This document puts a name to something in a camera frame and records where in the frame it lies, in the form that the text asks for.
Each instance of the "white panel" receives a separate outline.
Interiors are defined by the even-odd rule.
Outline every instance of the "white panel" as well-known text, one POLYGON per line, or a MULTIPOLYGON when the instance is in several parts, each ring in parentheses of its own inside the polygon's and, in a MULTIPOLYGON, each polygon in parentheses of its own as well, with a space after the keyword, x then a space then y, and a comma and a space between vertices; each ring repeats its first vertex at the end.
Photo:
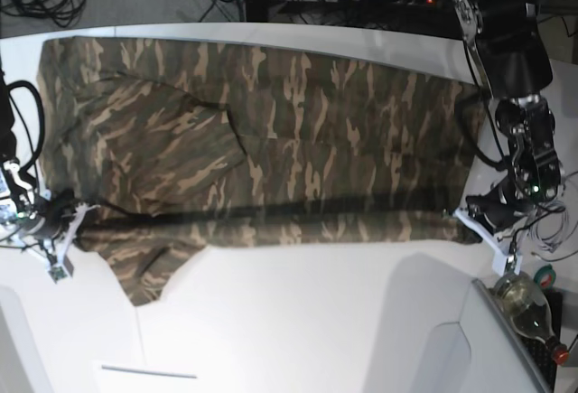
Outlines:
MULTIPOLYGON (((70 257, 74 277, 55 285, 35 258, 0 250, 0 285, 18 294, 33 335, 23 352, 35 345, 53 390, 97 393, 93 360, 143 364, 135 308, 96 253, 73 249, 70 257)), ((26 323, 8 320, 14 337, 25 339, 26 323)))
POLYGON ((474 286, 460 320, 471 346, 470 372, 462 392, 539 393, 527 367, 510 345, 497 317, 474 286))
POLYGON ((204 392, 408 391, 490 261, 443 242, 205 250, 137 309, 146 360, 204 392))
POLYGON ((0 286, 0 310, 0 387, 18 393, 52 393, 23 306, 16 292, 4 286, 0 286))
POLYGON ((438 325, 427 338, 411 393, 460 393, 470 364, 470 343, 460 324, 438 325))
POLYGON ((336 54, 471 82, 461 41, 303 24, 190 23, 117 27, 117 36, 235 42, 336 54))

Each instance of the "white work surface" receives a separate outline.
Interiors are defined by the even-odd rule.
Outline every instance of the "white work surface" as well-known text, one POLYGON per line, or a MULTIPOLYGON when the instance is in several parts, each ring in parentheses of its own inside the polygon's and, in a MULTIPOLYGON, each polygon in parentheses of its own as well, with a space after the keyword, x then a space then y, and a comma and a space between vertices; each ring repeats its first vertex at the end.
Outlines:
MULTIPOLYGON (((42 42, 81 34, 264 44, 470 81, 460 42, 338 27, 196 23, 2 40, 6 82, 35 83, 42 42)), ((572 171, 578 169, 578 67, 553 62, 553 68, 555 81, 546 96, 556 116, 557 150, 572 171)), ((35 138, 33 104, 25 93, 15 97, 26 120, 36 125, 35 138)), ((22 128, 18 125, 15 131, 19 156, 25 160, 29 152, 22 128)), ((493 149, 488 135, 485 127, 480 144, 493 149)), ((492 172, 475 166, 468 192, 485 192, 496 179, 492 172)), ((571 220, 578 219, 575 205, 570 211, 571 220)), ((560 254, 578 247, 576 242, 578 236, 560 254)), ((459 309, 467 292, 465 284, 489 274, 491 251, 483 245, 440 241, 207 248, 174 275, 160 302, 136 310, 96 254, 74 249, 71 260, 75 277, 53 285, 32 257, 0 252, 0 285, 20 298, 55 392, 96 393, 95 362, 105 362, 193 373, 198 376, 194 391, 202 392, 373 393, 412 391, 412 365, 397 364, 389 347, 389 357, 381 360, 384 343, 405 343, 415 350, 417 364, 425 343, 414 332, 427 330, 426 318, 435 319, 440 313, 453 317, 451 311, 459 309), (391 307, 403 310, 397 313, 391 307)), ((541 265, 526 257, 523 269, 532 273, 541 265)), ((578 258, 556 265, 558 283, 575 293, 577 267, 578 258)), ((21 351, 33 353, 30 343, 21 351)), ((559 378, 556 391, 573 393, 573 378, 578 374, 562 370, 559 378)), ((488 391, 500 391, 500 379, 493 382, 496 385, 488 391)))

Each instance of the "red bottle cap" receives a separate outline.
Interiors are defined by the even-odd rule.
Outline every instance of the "red bottle cap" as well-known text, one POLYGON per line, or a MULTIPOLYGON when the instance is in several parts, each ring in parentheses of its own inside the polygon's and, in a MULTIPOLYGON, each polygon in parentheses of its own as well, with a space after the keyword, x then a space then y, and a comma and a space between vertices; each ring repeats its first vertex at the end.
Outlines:
POLYGON ((554 352, 552 352, 552 360, 554 360, 558 366, 566 363, 568 357, 570 357, 570 352, 568 352, 568 349, 564 345, 558 346, 554 352))

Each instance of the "camouflage jacket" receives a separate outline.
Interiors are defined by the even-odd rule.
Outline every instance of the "camouflage jacket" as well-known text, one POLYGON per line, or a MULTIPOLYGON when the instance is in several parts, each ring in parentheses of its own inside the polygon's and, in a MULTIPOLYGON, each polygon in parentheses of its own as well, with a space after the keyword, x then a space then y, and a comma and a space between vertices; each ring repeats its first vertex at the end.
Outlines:
MULTIPOLYGON (((131 301, 206 245, 471 241, 443 216, 472 163, 453 123, 469 85, 275 48, 152 39, 44 44, 42 170, 101 209, 97 251, 131 301)), ((483 115, 470 114, 477 135, 483 115)))

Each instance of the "white table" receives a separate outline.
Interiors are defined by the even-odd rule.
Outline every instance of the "white table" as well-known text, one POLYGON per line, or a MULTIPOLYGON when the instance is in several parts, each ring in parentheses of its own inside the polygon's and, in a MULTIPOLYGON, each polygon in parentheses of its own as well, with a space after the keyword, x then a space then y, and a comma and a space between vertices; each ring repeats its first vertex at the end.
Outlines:
MULTIPOLYGON (((336 27, 195 23, 108 27, 3 40, 0 52, 6 81, 35 82, 42 42, 81 34, 273 45, 471 80, 460 42, 336 27)), ((574 170, 578 169, 578 106, 574 107, 578 67, 561 62, 553 66, 555 81, 546 96, 556 115, 557 150, 565 166, 574 170)), ((33 103, 25 94, 16 96, 16 101, 34 124, 33 103)), ((19 138, 21 129, 15 129, 19 138)), ((494 152, 492 141, 486 126, 480 145, 494 152)), ((19 143, 18 154, 25 160, 24 141, 19 143)), ((467 191, 485 192, 496 179, 493 171, 476 164, 467 191)), ((578 219, 578 208, 573 205, 571 211, 573 219, 578 219)), ((578 247, 577 242, 578 235, 571 248, 578 247)), ((105 262, 96 254, 77 250, 71 253, 76 276, 58 286, 50 283, 31 257, 0 252, 0 285, 20 297, 54 391, 77 392, 82 386, 82 391, 96 392, 92 364, 102 360, 192 372, 199 376, 199 391, 351 392, 362 391, 368 375, 384 297, 396 289, 390 280, 399 266, 420 254, 466 277, 489 274, 489 248, 437 241, 210 248, 174 275, 160 302, 137 310, 105 262)), ((524 269, 530 272, 542 265, 528 257, 526 261, 524 269)), ((558 283, 576 293, 577 266, 578 258, 556 266, 558 283)), ((427 282, 416 283, 427 286, 427 282)), ((462 294, 458 289, 448 298, 458 301, 462 294)), ((430 305, 434 311, 435 304, 430 305)), ((408 331, 420 322, 419 313, 411 313, 408 331)), ((402 379, 406 374, 394 375, 402 379)), ((557 391, 566 391, 573 376, 561 371, 557 391)))

